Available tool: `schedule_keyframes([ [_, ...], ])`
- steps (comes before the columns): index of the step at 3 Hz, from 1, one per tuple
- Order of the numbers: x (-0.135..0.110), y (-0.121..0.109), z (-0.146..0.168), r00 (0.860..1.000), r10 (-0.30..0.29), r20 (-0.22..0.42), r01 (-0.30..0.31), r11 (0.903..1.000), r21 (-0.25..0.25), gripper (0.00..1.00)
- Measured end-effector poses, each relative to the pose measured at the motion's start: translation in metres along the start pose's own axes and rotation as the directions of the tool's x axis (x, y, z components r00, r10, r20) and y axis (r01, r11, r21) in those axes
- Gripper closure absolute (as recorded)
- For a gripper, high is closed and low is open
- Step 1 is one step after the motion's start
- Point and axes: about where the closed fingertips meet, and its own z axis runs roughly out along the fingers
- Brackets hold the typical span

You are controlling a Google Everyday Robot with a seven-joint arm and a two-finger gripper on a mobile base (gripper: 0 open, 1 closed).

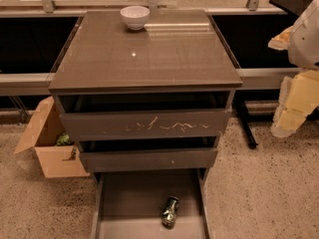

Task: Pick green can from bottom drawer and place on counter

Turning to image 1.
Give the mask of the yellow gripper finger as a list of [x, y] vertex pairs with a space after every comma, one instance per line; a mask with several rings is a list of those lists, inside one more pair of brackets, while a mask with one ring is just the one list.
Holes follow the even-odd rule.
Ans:
[[276, 137], [288, 137], [295, 133], [305, 121], [306, 116], [303, 113], [278, 107], [270, 131]]
[[284, 51], [289, 48], [290, 45], [290, 35], [292, 32], [292, 26], [283, 30], [280, 34], [273, 37], [268, 42], [268, 47], [277, 51]]

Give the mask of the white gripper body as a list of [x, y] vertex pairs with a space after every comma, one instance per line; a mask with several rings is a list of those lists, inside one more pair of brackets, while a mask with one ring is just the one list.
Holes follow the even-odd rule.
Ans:
[[319, 73], [305, 71], [281, 83], [279, 103], [287, 110], [310, 115], [319, 107]]

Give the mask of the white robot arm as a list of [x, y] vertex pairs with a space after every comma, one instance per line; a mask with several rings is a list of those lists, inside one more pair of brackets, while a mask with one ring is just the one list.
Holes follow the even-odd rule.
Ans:
[[270, 129], [276, 137], [288, 137], [319, 107], [319, 0], [313, 0], [268, 47], [286, 50], [289, 62], [302, 69], [294, 78], [283, 79]]

